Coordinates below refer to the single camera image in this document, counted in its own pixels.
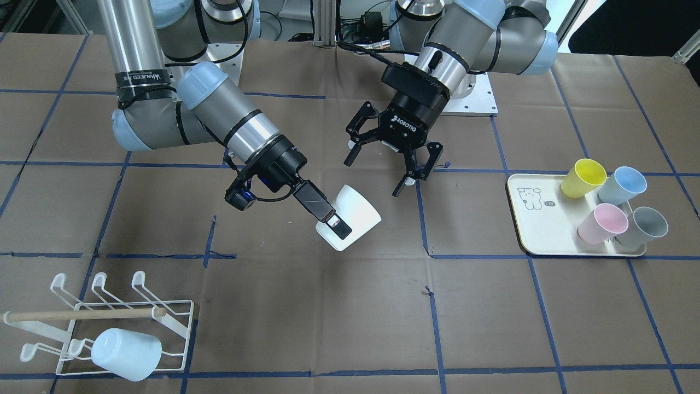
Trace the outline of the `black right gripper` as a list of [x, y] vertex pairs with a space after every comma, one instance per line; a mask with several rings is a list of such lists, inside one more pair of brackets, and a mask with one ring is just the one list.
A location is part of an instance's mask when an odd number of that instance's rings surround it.
[[238, 175], [238, 189], [248, 190], [247, 182], [253, 176], [258, 176], [272, 192], [284, 185], [291, 186], [295, 199], [317, 221], [329, 227], [340, 239], [346, 239], [352, 228], [337, 214], [320, 189], [301, 177], [299, 172], [306, 164], [305, 155], [285, 135], [277, 135], [247, 162]]

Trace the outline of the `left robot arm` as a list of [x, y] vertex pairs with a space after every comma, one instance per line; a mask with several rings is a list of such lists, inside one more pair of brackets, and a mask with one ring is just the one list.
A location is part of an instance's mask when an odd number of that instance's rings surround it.
[[362, 147], [375, 141], [405, 160], [406, 171], [395, 188], [428, 179], [443, 152], [428, 133], [467, 77], [488, 72], [541, 75], [558, 53], [544, 1], [454, 1], [447, 5], [413, 63], [384, 62], [382, 82], [395, 90], [383, 112], [365, 102], [347, 125], [351, 166]]

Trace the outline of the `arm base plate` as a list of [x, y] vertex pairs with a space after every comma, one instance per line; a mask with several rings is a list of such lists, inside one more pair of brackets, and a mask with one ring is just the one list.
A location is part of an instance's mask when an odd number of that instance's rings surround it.
[[489, 117], [499, 112], [487, 74], [468, 74], [442, 111], [443, 115]]

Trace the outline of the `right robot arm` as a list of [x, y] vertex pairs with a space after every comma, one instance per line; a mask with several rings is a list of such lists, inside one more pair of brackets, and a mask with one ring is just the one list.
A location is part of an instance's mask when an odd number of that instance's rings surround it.
[[99, 1], [115, 68], [118, 109], [115, 139], [126, 150], [156, 150], [217, 142], [229, 150], [225, 162], [236, 177], [225, 201], [246, 210], [257, 200], [257, 177], [272, 192], [289, 194], [342, 240], [352, 227], [310, 180], [300, 175], [307, 158], [210, 61], [186, 70], [172, 85], [156, 30], [185, 20], [191, 1]]

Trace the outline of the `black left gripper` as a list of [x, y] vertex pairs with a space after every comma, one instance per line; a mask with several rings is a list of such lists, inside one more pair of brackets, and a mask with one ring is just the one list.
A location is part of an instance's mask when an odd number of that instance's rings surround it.
[[[428, 133], [442, 111], [440, 108], [430, 109], [397, 90], [387, 109], [382, 112], [366, 101], [346, 127], [348, 142], [352, 142], [352, 147], [343, 164], [352, 166], [365, 144], [381, 141], [389, 145], [404, 157], [405, 174], [392, 192], [393, 197], [398, 197], [407, 181], [427, 180], [440, 159], [444, 144], [428, 142]], [[378, 126], [360, 133], [361, 127], [369, 119], [378, 119]], [[423, 146], [427, 146], [429, 158], [423, 166], [419, 166], [413, 151]]]

